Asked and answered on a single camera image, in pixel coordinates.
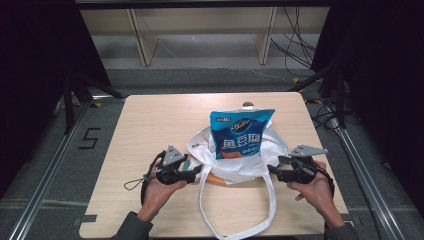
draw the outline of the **hand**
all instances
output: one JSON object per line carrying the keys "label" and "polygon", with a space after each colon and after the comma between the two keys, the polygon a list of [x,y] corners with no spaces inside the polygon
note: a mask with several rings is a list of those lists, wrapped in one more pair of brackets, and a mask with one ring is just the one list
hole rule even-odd
{"label": "hand", "polygon": [[171,185],[159,182],[155,175],[152,175],[144,196],[144,204],[137,217],[143,221],[151,222],[159,213],[159,210],[166,204],[171,195],[187,185],[186,181],[178,181]]}
{"label": "hand", "polygon": [[[320,161],[314,162],[318,167],[325,170],[325,163]],[[296,201],[305,198],[306,201],[315,207],[317,212],[323,216],[329,228],[336,228],[344,225],[344,221],[334,205],[330,186],[328,185],[328,179],[323,174],[318,172],[315,179],[309,184],[290,182],[287,183],[287,187],[299,191],[300,194],[296,196]]]}

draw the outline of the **snack bag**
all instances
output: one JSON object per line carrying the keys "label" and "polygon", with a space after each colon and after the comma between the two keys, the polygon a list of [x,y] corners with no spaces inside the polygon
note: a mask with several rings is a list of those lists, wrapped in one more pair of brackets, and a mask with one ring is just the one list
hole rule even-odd
{"label": "snack bag", "polygon": [[262,134],[274,109],[241,109],[210,115],[216,160],[252,156],[260,152]]}

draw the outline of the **black cable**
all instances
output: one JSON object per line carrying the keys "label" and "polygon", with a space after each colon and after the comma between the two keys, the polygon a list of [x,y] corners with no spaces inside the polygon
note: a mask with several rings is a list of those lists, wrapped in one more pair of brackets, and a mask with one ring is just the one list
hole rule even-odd
{"label": "black cable", "polygon": [[[166,151],[162,151],[161,153],[159,153],[155,157],[155,159],[153,160],[153,162],[150,164],[149,170],[147,171],[146,174],[143,175],[143,178],[131,180],[131,181],[128,181],[128,182],[124,183],[124,188],[127,189],[128,191],[131,191],[134,188],[136,188],[141,182],[143,182],[143,181],[150,181],[150,174],[152,173],[152,170],[153,170],[153,167],[155,166],[156,161],[159,158],[163,158],[165,156],[165,154],[166,154]],[[137,182],[137,184],[135,186],[133,186],[131,188],[130,187],[127,187],[128,184],[131,184],[131,183],[134,183],[134,182]]]}
{"label": "black cable", "polygon": [[[285,33],[283,33],[283,35],[284,35],[284,37],[286,37],[288,40],[290,40],[290,38],[285,34]],[[297,45],[301,45],[302,43],[300,43],[300,42],[297,42],[297,41],[295,41],[295,40],[293,40],[293,42],[294,43],[296,43]],[[306,43],[306,42],[304,42],[304,44],[305,44],[305,47],[306,48],[308,48],[308,49],[310,49],[310,50],[312,50],[312,51],[316,51],[316,48],[314,47],[314,46],[311,46],[310,44],[308,44],[308,43]]]}
{"label": "black cable", "polygon": [[292,29],[293,29],[293,35],[292,35],[292,39],[291,39],[291,41],[294,41],[293,40],[293,36],[294,35],[296,35],[296,37],[299,39],[299,41],[300,41],[300,45],[301,45],[301,47],[302,47],[302,51],[303,51],[303,54],[304,54],[304,56],[305,56],[305,58],[306,58],[306,60],[307,60],[307,62],[309,63],[309,65],[310,65],[310,62],[309,62],[309,59],[308,59],[308,57],[312,60],[312,57],[311,57],[311,55],[309,54],[309,52],[308,52],[308,50],[306,49],[306,46],[305,45],[308,45],[308,46],[310,46],[309,44],[307,44],[304,40],[303,40],[303,38],[302,38],[302,36],[301,36],[301,34],[300,34],[300,24],[299,24],[299,16],[300,16],[300,10],[299,10],[300,8],[299,7],[296,7],[296,23],[293,25],[293,21],[291,20],[291,18],[290,18],[290,16],[289,16],[289,14],[287,13],[287,9],[286,8],[284,8],[284,12],[285,12],[285,14],[286,14],[286,16],[287,16],[287,19],[289,20],[289,22],[290,22],[290,25],[291,25],[291,27],[292,27]]}
{"label": "black cable", "polygon": [[274,45],[284,54],[289,55],[293,60],[297,61],[298,63],[302,64],[304,67],[309,68],[310,66],[306,65],[308,64],[308,62],[306,62],[305,60],[301,59],[300,57],[296,56],[295,54],[285,50],[284,48],[282,48],[280,45],[278,45],[274,39],[271,38],[272,43],[274,43]]}

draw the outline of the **metal rail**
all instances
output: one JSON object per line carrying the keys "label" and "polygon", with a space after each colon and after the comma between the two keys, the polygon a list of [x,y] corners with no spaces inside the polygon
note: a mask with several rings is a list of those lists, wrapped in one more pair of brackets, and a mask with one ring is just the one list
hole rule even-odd
{"label": "metal rail", "polygon": [[[334,127],[339,126],[339,123],[336,119],[332,120]],[[365,166],[361,156],[355,148],[349,134],[346,129],[337,128],[337,133],[342,138],[347,151],[352,160],[352,166],[358,175],[358,180],[363,187],[365,194],[370,200],[372,206],[374,207],[375,212],[377,213],[380,221],[386,230],[387,235],[390,239],[406,239],[402,230],[400,229],[395,216],[381,195],[380,191],[377,188],[377,185],[374,182],[371,174],[369,173],[367,167]]]}
{"label": "metal rail", "polygon": [[47,167],[46,172],[43,175],[43,178],[38,184],[37,189],[29,200],[28,205],[23,211],[21,217],[12,229],[12,232],[8,238],[9,240],[25,239],[26,235],[28,234],[28,231],[32,223],[34,222],[34,219],[38,213],[38,210],[40,209],[43,199],[46,196],[54,178],[56,177],[60,165],[69,149],[70,142],[74,137],[78,125],[89,106],[89,102],[81,103],[80,109],[75,117],[74,126],[70,129],[69,133],[63,137],[58,149],[56,150],[55,155],[53,156],[49,166]]}

